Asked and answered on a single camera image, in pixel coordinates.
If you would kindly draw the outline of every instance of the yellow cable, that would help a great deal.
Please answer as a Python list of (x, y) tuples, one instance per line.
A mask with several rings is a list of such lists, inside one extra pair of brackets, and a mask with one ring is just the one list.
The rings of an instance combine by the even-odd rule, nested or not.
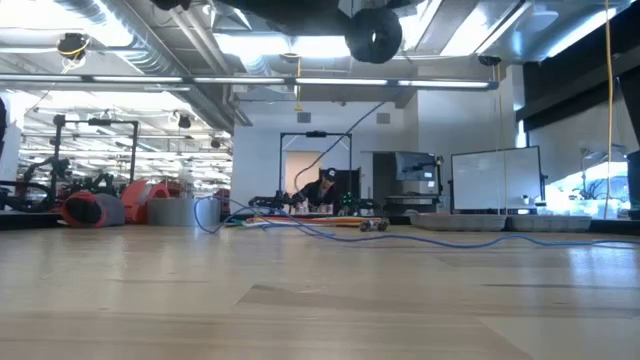
[(60, 55), (77, 55), (79, 53), (81, 53), (84, 49), (87, 48), (87, 46), (89, 46), (89, 43), (91, 42), (91, 40), (87, 40), (84, 45), (82, 45), (80, 48), (73, 50), (73, 51), (60, 51), (59, 46), (60, 46), (60, 40), (58, 40), (58, 43), (56, 44), (56, 48), (58, 49), (58, 53)]
[(604, 203), (604, 219), (607, 219), (611, 196), (611, 143), (613, 142), (613, 65), (611, 64), (611, 24), (609, 23), (609, 0), (604, 2), (607, 47), (607, 74), (609, 76), (609, 137), (607, 139), (607, 198)]

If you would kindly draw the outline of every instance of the black stand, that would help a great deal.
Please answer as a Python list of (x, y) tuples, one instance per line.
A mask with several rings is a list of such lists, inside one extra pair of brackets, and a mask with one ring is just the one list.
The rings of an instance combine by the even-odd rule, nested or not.
[(305, 136), (308, 138), (326, 138), (327, 136), (340, 136), (349, 138), (349, 186), (352, 184), (351, 170), (353, 169), (353, 139), (350, 133), (327, 133), (324, 131), (308, 131), (306, 133), (282, 132), (280, 133), (280, 165), (278, 168), (278, 193), (282, 194), (282, 140), (285, 136)]

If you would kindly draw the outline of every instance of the black metal frame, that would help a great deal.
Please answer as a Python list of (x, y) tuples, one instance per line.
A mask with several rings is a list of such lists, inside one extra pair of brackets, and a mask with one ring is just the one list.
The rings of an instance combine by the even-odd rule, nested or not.
[(340, 136), (349, 138), (349, 186), (351, 186), (351, 171), (353, 170), (353, 135), (351, 133), (320, 133), (320, 132), (281, 132), (280, 133), (280, 164), (278, 166), (278, 191), (282, 193), (282, 140), (285, 136), (304, 136), (310, 138), (326, 138), (327, 136)]
[[(138, 128), (140, 127), (140, 123), (137, 120), (132, 121), (113, 121), (113, 120), (103, 120), (103, 119), (91, 119), (91, 120), (67, 120), (64, 118), (64, 115), (56, 115), (54, 117), (53, 123), (56, 125), (56, 137), (55, 144), (53, 149), (53, 157), (55, 160), (59, 160), (60, 157), (60, 145), (62, 143), (62, 128), (65, 124), (89, 124), (90, 126), (111, 126), (113, 123), (118, 124), (130, 124), (133, 125), (133, 135), (131, 136), (132, 147), (131, 147), (131, 169), (129, 169), (129, 184), (133, 182), (133, 176), (135, 175), (136, 169), (136, 148), (138, 147)], [(51, 176), (51, 189), (54, 193), (56, 193), (56, 183), (57, 176), (54, 173)]]
[[(498, 149), (498, 150), (474, 151), (474, 152), (467, 152), (467, 153), (460, 153), (460, 154), (451, 154), (451, 180), (449, 180), (449, 195), (450, 195), (449, 213), (453, 214), (453, 211), (455, 210), (454, 209), (455, 202), (453, 200), (453, 197), (455, 196), (455, 194), (453, 192), (453, 157), (454, 156), (471, 155), (471, 154), (485, 154), (485, 153), (498, 152), (498, 151), (522, 150), (522, 149), (530, 149), (530, 148), (538, 148), (538, 174), (540, 174), (540, 197), (542, 198), (543, 201), (545, 201), (547, 198), (546, 198), (546, 194), (545, 194), (545, 189), (544, 188), (545, 188), (545, 179), (547, 178), (547, 176), (546, 175), (542, 175), (542, 158), (540, 157), (540, 146), (535, 145), (535, 146), (527, 146), (527, 147), (523, 147), (523, 148), (507, 148), (507, 149)], [(499, 213), (502, 213), (502, 209), (496, 209), (496, 211), (498, 211)]]

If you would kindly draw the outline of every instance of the ceiling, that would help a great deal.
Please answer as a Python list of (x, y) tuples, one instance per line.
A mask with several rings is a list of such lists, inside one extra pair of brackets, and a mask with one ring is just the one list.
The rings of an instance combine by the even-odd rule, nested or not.
[[(348, 56), (348, 50), (342, 38), (335, 37), (298, 37), (289, 38), (269, 29), (266, 22), (250, 13), (214, 4), (211, 0), (195, 0), (191, 14), (195, 23), (181, 26), (175, 15), (157, 10), (146, 0), (95, 0), (111, 6), (117, 4), (127, 7), (128, 14), (134, 14), (148, 30), (150, 38), (145, 43), (157, 41), (167, 54), (182, 66), (187, 74), (227, 74), (252, 75), (248, 59), (260, 61), (260, 71), (266, 68), (270, 74), (293, 75), (298, 71), (297, 63), (288, 63), (281, 59), (283, 51), (296, 51), (304, 55), (300, 63), (302, 76), (308, 77), (439, 77), (451, 79), (486, 80), (493, 76), (492, 69), (482, 66), (476, 58), (476, 49), (501, 33), (495, 41), (487, 43), (482, 53), (499, 56), (505, 63), (540, 61), (553, 51), (569, 35), (585, 23), (598, 25), (603, 11), (602, 1), (562, 1), (537, 0), (427, 0), (414, 1), (414, 5), (402, 8), (397, 13), (405, 30), (406, 52), (399, 53), (386, 64), (373, 65), (361, 63)], [(351, 14), (363, 7), (384, 4), (384, 0), (358, 1), (341, 0), (340, 9)], [(630, 0), (611, 0), (611, 7), (617, 13), (623, 11)], [(72, 69), (72, 74), (114, 74), (140, 75), (124, 57), (128, 30), (126, 26), (114, 28), (96, 28), (85, 18), (60, 13), (54, 0), (2, 0), (0, 2), (0, 71), (21, 73), (61, 73), (67, 63), (55, 51), (55, 43), (67, 32), (89, 32), (93, 37), (92, 45), (100, 47), (88, 52), (81, 67)], [(198, 25), (212, 41), (214, 48), (200, 43), (194, 45), (198, 37)], [(25, 99), (25, 108), (38, 103), (38, 112), (31, 111), (25, 119), (25, 132), (32, 136), (24, 140), (23, 163), (29, 164), (46, 156), (50, 151), (49, 136), (55, 128), (51, 123), (54, 113), (71, 113), (72, 117), (89, 116), (111, 117), (112, 119), (137, 119), (141, 122), (141, 135), (183, 136), (193, 135), (193, 139), (144, 139), (139, 151), (174, 154), (159, 160), (143, 160), (139, 174), (180, 175), (197, 174), (204, 178), (220, 177), (227, 179), (231, 167), (230, 153), (232, 141), (229, 133), (220, 131), (218, 119), (202, 116), (201, 108), (189, 98), (194, 89), (164, 89), (154, 84), (142, 85), (104, 85), (104, 84), (60, 84), (51, 88), (51, 84), (38, 83), (0, 83), (0, 90), (9, 89), (21, 94)], [(252, 87), (234, 86), (224, 88), (221, 85), (198, 86), (205, 97), (223, 102), (225, 106), (255, 108), (261, 103), (295, 102), (298, 92), (293, 87), (272, 86)], [(397, 107), (403, 107), (413, 95), (412, 91), (398, 94), (384, 87), (354, 88), (341, 86), (309, 86), (298, 89), (300, 101), (332, 101), (336, 103), (395, 101)], [(239, 106), (240, 103), (251, 106)], [(175, 120), (169, 120), (178, 111), (192, 118), (192, 127), (180, 130)], [(247, 121), (235, 120), (236, 125), (247, 125)], [(89, 135), (95, 130), (65, 129), (65, 134)], [(90, 150), (122, 148), (116, 144), (120, 135), (128, 136), (128, 129), (114, 126), (114, 138), (67, 137), (63, 140), (66, 150)], [(211, 139), (224, 140), (221, 149), (211, 148)], [(42, 149), (38, 154), (32, 150)], [(220, 155), (183, 156), (187, 153), (219, 152)], [(97, 171), (91, 164), (92, 157), (104, 160), (102, 155), (78, 155), (80, 173)], [(120, 171), (126, 165), (122, 159), (110, 159), (109, 171)]]

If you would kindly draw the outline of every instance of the electronic equipment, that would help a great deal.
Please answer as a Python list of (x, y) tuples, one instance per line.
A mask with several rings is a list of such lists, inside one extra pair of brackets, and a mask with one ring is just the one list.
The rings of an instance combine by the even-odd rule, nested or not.
[(396, 180), (436, 182), (437, 158), (434, 154), (396, 152)]

